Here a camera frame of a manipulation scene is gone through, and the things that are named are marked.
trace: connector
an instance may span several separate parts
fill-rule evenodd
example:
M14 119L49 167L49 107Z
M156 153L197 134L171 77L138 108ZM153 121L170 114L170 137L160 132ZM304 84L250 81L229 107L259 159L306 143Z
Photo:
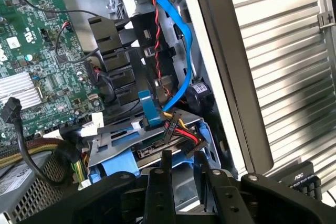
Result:
M22 106L19 99L10 97L1 112L1 118L5 123L13 123L15 118L20 118Z

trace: gray metal panel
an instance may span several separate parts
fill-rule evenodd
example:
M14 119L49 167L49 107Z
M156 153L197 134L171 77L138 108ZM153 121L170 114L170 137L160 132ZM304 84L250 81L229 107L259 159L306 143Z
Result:
M325 1L233 0L275 161L266 175L311 160L323 191L336 185L335 52L317 20Z

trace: green circuit board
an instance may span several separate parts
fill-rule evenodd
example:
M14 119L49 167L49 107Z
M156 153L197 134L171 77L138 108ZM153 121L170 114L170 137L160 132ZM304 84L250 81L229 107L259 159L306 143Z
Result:
M63 0L29 1L43 9L66 9ZM25 136L43 133L104 109L98 89L89 81L85 64L59 62L54 53L56 36L62 25L70 21L67 14L38 11L22 0L0 0L0 17L0 81L25 73L40 98L39 104L21 112ZM83 57L71 28L61 37L59 54L68 60ZM15 94L4 92L10 89L7 84L2 84L0 89L1 112L4 96L15 97ZM15 138L13 127L0 119L0 146L13 143Z

